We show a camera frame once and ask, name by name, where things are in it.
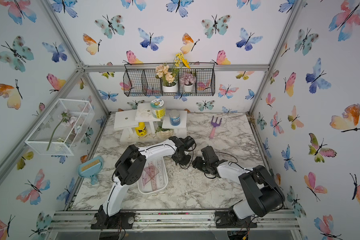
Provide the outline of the purple triangle ruler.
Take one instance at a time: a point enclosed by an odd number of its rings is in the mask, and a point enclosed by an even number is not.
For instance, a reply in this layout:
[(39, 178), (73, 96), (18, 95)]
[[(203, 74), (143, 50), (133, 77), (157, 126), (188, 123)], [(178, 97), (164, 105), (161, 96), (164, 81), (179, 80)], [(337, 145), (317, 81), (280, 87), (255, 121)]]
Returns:
[(157, 169), (155, 166), (148, 166), (144, 168), (142, 173), (143, 186), (145, 187), (148, 182), (155, 180), (157, 175)]

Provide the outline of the pink straight ruler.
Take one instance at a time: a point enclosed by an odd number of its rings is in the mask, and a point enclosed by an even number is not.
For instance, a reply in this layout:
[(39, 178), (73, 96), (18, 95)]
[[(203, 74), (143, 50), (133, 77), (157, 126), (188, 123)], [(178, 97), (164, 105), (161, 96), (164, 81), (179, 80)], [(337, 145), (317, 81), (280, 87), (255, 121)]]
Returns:
[(150, 176), (153, 192), (157, 190), (157, 179), (156, 179), (157, 174), (158, 174), (158, 170), (157, 170), (155, 164), (153, 162), (150, 162), (149, 163), (149, 176)]

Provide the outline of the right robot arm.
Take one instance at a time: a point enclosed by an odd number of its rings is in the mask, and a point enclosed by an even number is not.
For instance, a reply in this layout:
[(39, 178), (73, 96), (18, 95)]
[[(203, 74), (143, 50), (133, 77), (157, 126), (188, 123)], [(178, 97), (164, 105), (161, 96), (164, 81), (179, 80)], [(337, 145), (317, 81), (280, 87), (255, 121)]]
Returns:
[(252, 217), (264, 217), (283, 207), (285, 196), (264, 166), (247, 169), (238, 163), (220, 160), (211, 146), (202, 149), (202, 156), (192, 162), (193, 168), (214, 178), (230, 180), (241, 185), (245, 199), (227, 211), (217, 211), (217, 228), (249, 227)]

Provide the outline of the white storage box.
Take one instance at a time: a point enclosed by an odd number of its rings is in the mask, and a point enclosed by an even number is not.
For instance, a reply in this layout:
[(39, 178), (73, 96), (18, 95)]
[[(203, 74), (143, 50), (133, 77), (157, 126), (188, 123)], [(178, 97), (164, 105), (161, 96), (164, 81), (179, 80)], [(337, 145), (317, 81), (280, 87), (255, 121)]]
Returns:
[(147, 161), (140, 179), (138, 190), (143, 195), (156, 194), (163, 191), (169, 179), (164, 158)]

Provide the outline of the small plant in cream pot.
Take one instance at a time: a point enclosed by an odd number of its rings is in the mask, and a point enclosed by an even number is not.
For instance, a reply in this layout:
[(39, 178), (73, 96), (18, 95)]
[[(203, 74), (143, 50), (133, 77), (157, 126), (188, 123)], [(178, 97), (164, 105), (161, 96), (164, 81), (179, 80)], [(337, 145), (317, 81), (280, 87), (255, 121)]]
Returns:
[(162, 123), (158, 123), (158, 126), (155, 131), (156, 136), (162, 140), (169, 139), (170, 137), (172, 137), (174, 135), (174, 130), (173, 129), (165, 129), (162, 127), (162, 125), (163, 125)]

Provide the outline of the purple garden fork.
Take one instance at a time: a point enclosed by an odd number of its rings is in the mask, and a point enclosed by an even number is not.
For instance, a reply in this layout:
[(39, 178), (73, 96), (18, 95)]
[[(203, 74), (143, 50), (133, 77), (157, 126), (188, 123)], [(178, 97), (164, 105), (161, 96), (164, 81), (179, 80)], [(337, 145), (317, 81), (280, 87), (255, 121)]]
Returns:
[(212, 117), (211, 125), (213, 126), (213, 128), (212, 128), (210, 136), (209, 136), (210, 139), (214, 138), (216, 128), (219, 127), (221, 125), (221, 123), (222, 123), (222, 118), (214, 117), (214, 116)]

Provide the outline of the blue can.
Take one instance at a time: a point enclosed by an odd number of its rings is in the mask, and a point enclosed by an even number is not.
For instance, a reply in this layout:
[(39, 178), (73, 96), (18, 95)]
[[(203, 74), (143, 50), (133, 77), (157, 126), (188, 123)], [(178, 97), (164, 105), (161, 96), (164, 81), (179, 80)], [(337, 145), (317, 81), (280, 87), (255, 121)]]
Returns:
[(169, 113), (171, 126), (178, 126), (181, 123), (181, 114), (178, 110), (171, 110)]

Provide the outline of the yellow bottle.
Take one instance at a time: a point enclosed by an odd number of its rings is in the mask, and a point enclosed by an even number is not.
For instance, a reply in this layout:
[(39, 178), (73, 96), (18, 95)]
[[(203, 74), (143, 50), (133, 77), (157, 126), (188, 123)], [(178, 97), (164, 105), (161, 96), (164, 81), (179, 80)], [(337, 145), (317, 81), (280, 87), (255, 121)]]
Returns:
[(144, 137), (147, 135), (147, 129), (144, 122), (139, 122), (138, 126), (135, 127), (135, 132), (137, 136)]

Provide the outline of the white stepped display stand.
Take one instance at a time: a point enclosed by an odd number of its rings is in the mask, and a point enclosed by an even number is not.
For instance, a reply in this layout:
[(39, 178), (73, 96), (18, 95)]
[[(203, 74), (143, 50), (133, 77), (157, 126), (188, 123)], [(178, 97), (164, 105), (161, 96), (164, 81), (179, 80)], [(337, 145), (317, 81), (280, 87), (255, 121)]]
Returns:
[[(180, 111), (181, 123), (178, 126), (171, 126), (169, 115), (165, 115), (162, 120), (153, 117), (149, 103), (139, 104), (136, 110), (122, 111), (115, 113), (114, 130), (121, 131), (121, 142), (159, 142), (156, 136), (158, 123), (162, 123), (165, 129), (173, 129), (174, 136), (185, 138), (187, 136), (187, 112)], [(147, 135), (144, 137), (137, 136), (135, 127), (139, 122), (144, 122), (147, 129)]]

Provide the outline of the green lid jar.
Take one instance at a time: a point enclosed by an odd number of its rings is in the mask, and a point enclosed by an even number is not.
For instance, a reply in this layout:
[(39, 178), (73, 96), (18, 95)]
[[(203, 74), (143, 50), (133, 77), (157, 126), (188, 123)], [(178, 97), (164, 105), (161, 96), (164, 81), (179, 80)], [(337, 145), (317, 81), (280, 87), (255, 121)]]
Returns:
[(152, 100), (150, 107), (154, 118), (162, 119), (166, 115), (166, 107), (163, 99)]

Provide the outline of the purple flowers white pot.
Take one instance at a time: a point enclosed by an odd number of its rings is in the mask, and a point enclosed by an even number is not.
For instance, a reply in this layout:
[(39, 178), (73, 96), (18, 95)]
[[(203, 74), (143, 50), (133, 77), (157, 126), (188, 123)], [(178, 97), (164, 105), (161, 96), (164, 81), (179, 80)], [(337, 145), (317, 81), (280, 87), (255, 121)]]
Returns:
[(192, 73), (184, 73), (180, 78), (180, 83), (185, 93), (191, 93), (196, 83), (196, 77)]

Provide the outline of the beige flowers white pot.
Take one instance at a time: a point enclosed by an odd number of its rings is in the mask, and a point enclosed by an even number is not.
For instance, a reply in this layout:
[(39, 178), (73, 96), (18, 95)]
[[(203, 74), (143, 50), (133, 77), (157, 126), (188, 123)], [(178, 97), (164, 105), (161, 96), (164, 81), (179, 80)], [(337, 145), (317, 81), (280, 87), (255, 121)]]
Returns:
[(169, 65), (159, 65), (155, 69), (156, 78), (162, 82), (163, 93), (176, 93), (179, 90), (179, 69)]

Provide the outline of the blue brush dustpan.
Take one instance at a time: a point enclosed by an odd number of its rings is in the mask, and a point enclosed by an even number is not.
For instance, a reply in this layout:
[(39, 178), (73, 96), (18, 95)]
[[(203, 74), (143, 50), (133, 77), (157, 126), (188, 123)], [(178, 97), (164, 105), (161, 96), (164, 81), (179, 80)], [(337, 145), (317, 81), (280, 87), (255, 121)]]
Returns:
[(96, 156), (93, 159), (80, 164), (77, 167), (77, 174), (81, 178), (89, 178), (92, 185), (98, 183), (97, 174), (102, 170), (104, 159), (101, 156)]

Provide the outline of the pink artificial flower stem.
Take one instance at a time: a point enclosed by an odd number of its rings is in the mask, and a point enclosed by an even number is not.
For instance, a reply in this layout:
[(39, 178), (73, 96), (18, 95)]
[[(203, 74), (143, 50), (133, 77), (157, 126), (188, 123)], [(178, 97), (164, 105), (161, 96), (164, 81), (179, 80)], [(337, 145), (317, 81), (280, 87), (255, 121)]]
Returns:
[(75, 125), (79, 118), (70, 111), (64, 110), (58, 115), (59, 122), (50, 136), (46, 151), (63, 153), (69, 148), (75, 137)]

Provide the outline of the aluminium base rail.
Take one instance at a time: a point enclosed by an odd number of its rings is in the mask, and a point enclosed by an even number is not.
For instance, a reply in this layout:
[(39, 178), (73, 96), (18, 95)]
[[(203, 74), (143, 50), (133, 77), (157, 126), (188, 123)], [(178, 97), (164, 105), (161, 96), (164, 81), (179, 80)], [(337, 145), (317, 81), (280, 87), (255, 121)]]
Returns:
[(264, 217), (232, 220), (227, 210), (136, 210), (121, 211), (109, 220), (96, 211), (55, 212), (49, 231), (245, 231), (300, 229), (291, 210), (271, 212)]

